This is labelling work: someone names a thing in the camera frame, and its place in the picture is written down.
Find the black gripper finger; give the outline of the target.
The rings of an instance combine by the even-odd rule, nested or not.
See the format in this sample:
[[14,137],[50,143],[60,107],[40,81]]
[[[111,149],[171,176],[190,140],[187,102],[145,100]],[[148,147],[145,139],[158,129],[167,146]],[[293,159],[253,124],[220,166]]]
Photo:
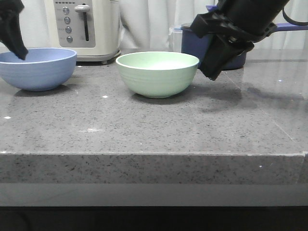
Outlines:
[[19,59],[28,54],[20,30],[19,16],[25,8],[21,0],[0,1],[0,42]]

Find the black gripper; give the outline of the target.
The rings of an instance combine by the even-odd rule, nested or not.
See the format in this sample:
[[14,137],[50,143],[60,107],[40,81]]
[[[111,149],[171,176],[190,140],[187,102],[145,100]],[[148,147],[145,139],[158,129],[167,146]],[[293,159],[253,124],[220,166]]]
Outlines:
[[198,37],[212,35],[199,69],[215,81],[222,70],[242,68],[254,43],[269,36],[276,27],[276,9],[216,9],[198,14],[191,31]]

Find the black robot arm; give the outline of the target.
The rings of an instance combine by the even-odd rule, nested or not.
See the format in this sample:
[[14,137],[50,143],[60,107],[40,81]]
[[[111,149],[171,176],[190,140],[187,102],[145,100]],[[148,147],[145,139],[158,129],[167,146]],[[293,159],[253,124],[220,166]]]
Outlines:
[[220,0],[217,8],[198,14],[191,24],[199,38],[211,34],[212,40],[199,69],[216,80],[224,65],[236,56],[251,51],[254,44],[268,37],[276,25],[275,17],[286,0]]

